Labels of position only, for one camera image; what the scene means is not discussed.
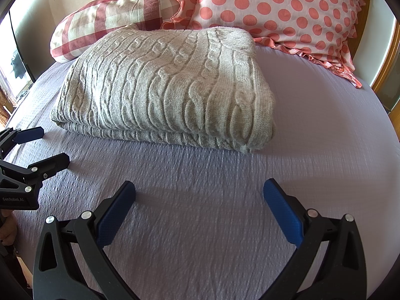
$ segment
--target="bed sheet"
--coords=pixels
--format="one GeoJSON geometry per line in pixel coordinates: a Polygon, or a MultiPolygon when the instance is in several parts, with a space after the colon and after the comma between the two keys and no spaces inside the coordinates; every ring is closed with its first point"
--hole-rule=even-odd
{"type": "MultiPolygon", "coordinates": [[[[371,294],[400,252],[400,146],[389,118],[366,85],[355,89],[268,47],[257,46],[257,59],[275,94],[276,134],[254,154],[64,131],[49,112],[72,62],[48,69],[9,121],[42,126],[45,135],[6,160],[71,158],[68,170],[44,182],[39,210],[16,213],[16,246],[28,267],[48,215],[75,218],[130,180],[136,203],[105,252],[142,300],[258,299],[295,250],[263,200],[263,183],[274,177],[305,208],[355,216],[371,294]]],[[[77,260],[96,288],[79,251],[77,260]]],[[[313,267],[303,287],[315,274],[313,267]]]]}

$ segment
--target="cable knit pattern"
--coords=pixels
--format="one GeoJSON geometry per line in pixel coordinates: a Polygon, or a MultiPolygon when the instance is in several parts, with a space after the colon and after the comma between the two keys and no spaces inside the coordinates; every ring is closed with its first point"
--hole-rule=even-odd
{"type": "Polygon", "coordinates": [[[100,138],[249,152],[273,136],[273,106],[246,31],[126,26],[72,65],[50,118],[100,138]]]}

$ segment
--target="human hand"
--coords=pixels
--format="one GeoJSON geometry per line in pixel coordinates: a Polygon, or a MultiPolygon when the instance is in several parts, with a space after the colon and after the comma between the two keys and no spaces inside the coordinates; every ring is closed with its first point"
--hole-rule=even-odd
{"type": "Polygon", "coordinates": [[[17,219],[12,212],[12,210],[1,210],[1,214],[6,217],[3,225],[0,227],[0,240],[4,246],[12,245],[17,236],[17,219]]]}

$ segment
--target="white wall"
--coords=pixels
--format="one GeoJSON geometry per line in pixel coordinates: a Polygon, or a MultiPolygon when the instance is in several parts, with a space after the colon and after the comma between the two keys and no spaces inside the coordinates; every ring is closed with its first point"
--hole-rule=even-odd
{"type": "Polygon", "coordinates": [[[16,0],[11,20],[24,61],[37,79],[54,59],[50,39],[55,27],[68,14],[92,0],[16,0]]]}
{"type": "Polygon", "coordinates": [[[388,54],[395,25],[395,15],[385,0],[371,0],[365,30],[353,59],[354,74],[370,86],[388,54]]]}

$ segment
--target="pillowcase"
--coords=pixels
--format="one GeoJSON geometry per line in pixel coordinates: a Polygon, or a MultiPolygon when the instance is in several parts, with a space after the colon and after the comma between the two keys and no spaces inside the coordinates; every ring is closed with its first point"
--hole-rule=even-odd
{"type": "Polygon", "coordinates": [[[51,37],[51,56],[60,63],[73,60],[109,32],[129,24],[140,30],[160,29],[179,6],[177,0],[94,0],[59,23],[51,37]]]}
{"type": "Polygon", "coordinates": [[[363,0],[197,0],[196,4],[194,0],[181,1],[181,10],[173,20],[182,25],[185,17],[191,15],[188,29],[245,29],[256,42],[307,57],[361,87],[353,75],[355,68],[347,38],[357,36],[354,25],[357,12],[365,5],[363,0]]]}

